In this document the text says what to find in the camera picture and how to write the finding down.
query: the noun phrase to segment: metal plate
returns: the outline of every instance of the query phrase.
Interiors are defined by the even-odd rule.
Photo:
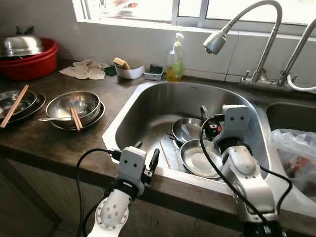
[[[0,94],[0,119],[3,119],[6,116],[20,93],[20,90],[12,90]],[[11,118],[17,119],[22,113],[26,111],[30,112],[36,99],[36,93],[28,90],[21,99]]]
[[[19,117],[11,118],[8,123],[17,122],[17,121],[26,119],[26,118],[30,117],[31,115],[35,114],[38,110],[40,110],[40,108],[45,103],[46,97],[45,97],[45,95],[43,95],[42,93],[39,93],[39,92],[36,92],[36,95],[37,95],[37,99],[36,99],[36,102],[33,104],[33,106],[29,110],[20,113]]]
[[[213,143],[204,140],[205,148],[215,165],[221,169],[223,166],[221,155],[214,148]],[[191,140],[182,145],[180,156],[185,168],[192,174],[204,178],[217,179],[219,175],[208,162],[203,153],[199,139]]]
[[[105,112],[105,106],[104,106],[103,102],[100,101],[100,112],[98,113],[98,115],[96,116],[96,118],[92,122],[90,122],[87,125],[83,126],[83,129],[86,129],[88,127],[93,126],[97,121],[100,120],[100,118],[103,116],[104,112]],[[57,127],[58,129],[61,129],[61,130],[64,130],[64,131],[76,131],[77,130],[76,128],[62,128],[62,127],[59,127],[56,124],[54,124],[54,122],[51,122],[51,124],[54,127]]]
[[[202,127],[202,121],[197,118],[181,118],[172,126],[172,133],[176,139],[181,143],[198,139],[199,132]]]

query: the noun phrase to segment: white bowl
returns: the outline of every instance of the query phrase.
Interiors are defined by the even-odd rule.
[[[131,68],[130,70],[115,65],[118,76],[125,79],[136,79],[144,73],[144,63],[141,59],[131,58],[127,59],[126,62]]]

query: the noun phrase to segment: soap dispenser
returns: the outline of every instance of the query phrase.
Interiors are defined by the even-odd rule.
[[[181,50],[180,39],[184,36],[181,33],[176,34],[176,42],[173,44],[173,50],[167,57],[166,77],[168,81],[180,81],[183,73],[183,54]]]

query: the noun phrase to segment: plastic bag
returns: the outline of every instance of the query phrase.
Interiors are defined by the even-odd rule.
[[[304,194],[316,196],[316,133],[276,129],[269,144],[278,149],[286,174]]]

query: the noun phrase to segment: soap dish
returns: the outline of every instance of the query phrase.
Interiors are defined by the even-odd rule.
[[[147,80],[160,80],[163,73],[162,67],[154,67],[150,65],[150,69],[144,72],[145,79]]]

